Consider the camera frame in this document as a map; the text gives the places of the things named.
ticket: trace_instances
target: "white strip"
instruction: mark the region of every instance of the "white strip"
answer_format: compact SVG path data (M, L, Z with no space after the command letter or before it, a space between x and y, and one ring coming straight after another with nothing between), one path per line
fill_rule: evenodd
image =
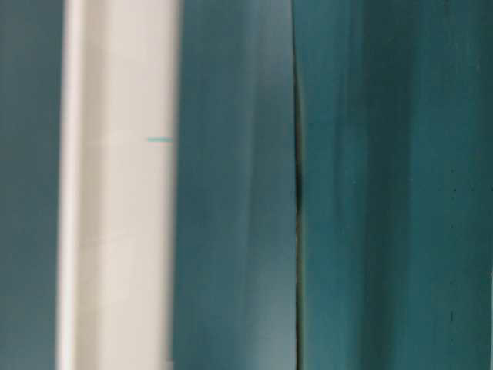
M57 370L171 363L179 0L67 0Z
M84 0L66 0L62 62L56 368L75 369Z

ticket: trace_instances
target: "teal door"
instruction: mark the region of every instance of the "teal door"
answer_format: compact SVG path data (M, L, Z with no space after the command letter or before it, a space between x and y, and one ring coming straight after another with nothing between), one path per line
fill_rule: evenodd
M483 369L493 4L294 1L303 369Z
M62 1L0 1L0 368L55 368Z

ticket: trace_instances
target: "teal wall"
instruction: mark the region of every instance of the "teal wall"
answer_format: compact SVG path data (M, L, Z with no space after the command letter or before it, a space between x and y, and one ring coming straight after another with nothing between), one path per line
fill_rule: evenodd
M294 0L303 369L489 368L493 3Z
M0 1L0 368L55 368L62 1Z
M183 2L175 370L295 367L289 2Z

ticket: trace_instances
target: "teal painted surface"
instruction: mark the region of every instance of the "teal painted surface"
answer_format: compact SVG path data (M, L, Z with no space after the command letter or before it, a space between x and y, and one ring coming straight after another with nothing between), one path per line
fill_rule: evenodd
M303 369L488 369L493 4L294 4Z
M175 370L295 366L289 2L185 1Z
M0 2L0 368L55 368L62 1Z

